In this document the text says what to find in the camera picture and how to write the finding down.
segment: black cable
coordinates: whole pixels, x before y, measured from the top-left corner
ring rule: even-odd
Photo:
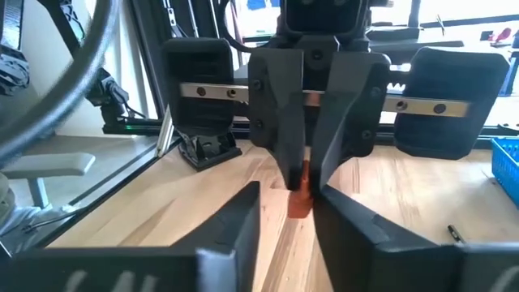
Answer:
[[[37,222],[37,223],[26,225],[26,226],[24,226],[22,228],[22,231],[25,232],[25,233],[28,233],[28,232],[31,232],[31,231],[35,230],[36,228],[40,228],[40,227],[43,227],[43,226],[48,225],[48,224],[60,222],[61,220],[67,219],[68,217],[72,217],[72,216],[75,216],[77,214],[82,213],[85,209],[86,208],[79,208],[77,210],[74,210],[74,211],[72,211],[70,213],[67,213],[67,214],[63,214],[61,216],[57,216],[57,217],[50,218],[50,219],[47,219],[47,220],[43,220],[43,221],[40,221],[40,222]]]
[[[0,129],[0,169],[50,133],[84,98],[103,63],[121,1],[97,2],[87,39],[62,78],[28,113]]]
[[[131,106],[129,106],[127,102],[124,103],[124,106],[127,108],[128,112],[132,112],[133,114],[136,114],[136,115],[140,116],[141,118],[147,118],[144,114],[136,111],[135,109],[132,109]]]
[[[217,24],[218,24],[218,30],[220,31],[220,34],[229,42],[229,44],[237,49],[240,52],[244,53],[252,53],[253,49],[256,48],[250,48],[243,44],[240,44],[238,41],[236,41],[233,36],[230,35],[229,29],[227,29],[227,25],[225,25],[225,9],[227,8],[227,5],[229,4],[229,0],[221,0],[220,4],[218,5],[217,9]],[[268,43],[263,44],[257,48],[262,48],[268,45]]]

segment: blue plastic crate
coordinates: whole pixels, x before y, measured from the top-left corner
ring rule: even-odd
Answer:
[[[492,150],[492,173],[519,207],[519,139],[493,139]]]

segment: wooden surface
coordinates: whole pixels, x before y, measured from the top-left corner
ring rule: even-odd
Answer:
[[[243,155],[196,173],[172,151],[51,247],[169,246],[260,180],[261,235],[254,291],[330,291],[311,215],[286,219],[288,191],[275,161],[248,142]],[[346,162],[330,184],[436,243],[519,241],[519,212],[495,182],[491,153],[461,161],[410,157],[392,147]]]

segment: black plastic part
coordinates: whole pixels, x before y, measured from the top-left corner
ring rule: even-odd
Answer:
[[[403,96],[468,101],[464,118],[398,114],[395,145],[418,157],[460,159],[469,154],[503,84],[501,54],[423,48],[411,63]]]
[[[171,247],[25,252],[8,264],[0,290],[249,292],[259,239],[260,183],[250,182]]]
[[[169,108],[177,130],[189,136],[224,135],[231,128],[234,102],[183,98],[180,83],[233,83],[233,63],[227,41],[174,38],[163,45],[169,81]]]
[[[162,121],[160,119],[132,118],[119,120],[116,123],[105,124],[104,134],[113,135],[146,135],[159,136]]]
[[[248,121],[235,122],[231,131],[236,140],[249,140],[249,127],[250,123]],[[305,125],[305,127],[307,128],[307,133],[313,131],[313,127],[310,127],[310,125]],[[393,129],[393,124],[380,124],[375,136],[375,145],[394,146]],[[513,130],[498,127],[484,127],[474,144],[474,149],[492,149],[491,139],[516,135],[517,132]],[[312,138],[307,135],[307,140],[311,141],[311,139]]]
[[[178,151],[196,171],[206,170],[242,155],[242,150],[236,147],[231,132],[217,136],[197,135],[193,138],[184,134],[181,136],[182,142],[178,146]]]
[[[512,135],[519,135],[519,119],[516,120],[516,122],[504,122],[497,127],[504,129],[504,130],[510,130]]]
[[[420,35],[420,28],[408,27],[375,27],[366,33],[370,41],[404,41],[417,40]]]
[[[330,186],[316,194],[313,213],[335,291],[519,289],[517,244],[436,246]]]
[[[367,0],[283,1],[277,34],[334,35],[351,41],[363,35],[369,6]]]
[[[295,49],[302,49],[304,52],[303,89],[326,89],[333,56],[340,48],[339,41],[334,36],[301,37]]]
[[[320,101],[313,131],[310,185],[318,192],[337,167],[371,154],[389,82],[390,61],[382,54],[338,52]]]
[[[427,38],[407,41],[371,41],[370,47],[373,52],[386,54],[393,65],[410,63],[414,55],[423,47],[452,47],[464,46],[461,40],[428,40]]]
[[[276,159],[289,190],[299,189],[305,148],[303,54],[255,49],[249,59],[251,142]]]

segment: orange object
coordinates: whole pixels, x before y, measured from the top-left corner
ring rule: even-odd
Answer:
[[[301,185],[298,191],[291,191],[289,196],[288,218],[302,219],[306,218],[310,213],[314,199],[311,197],[310,180],[310,162],[302,163]]]
[[[506,40],[510,37],[510,35],[512,34],[512,29],[510,28],[505,28],[500,34],[499,36],[497,36],[497,38],[495,39],[495,42],[500,42],[502,40]]]

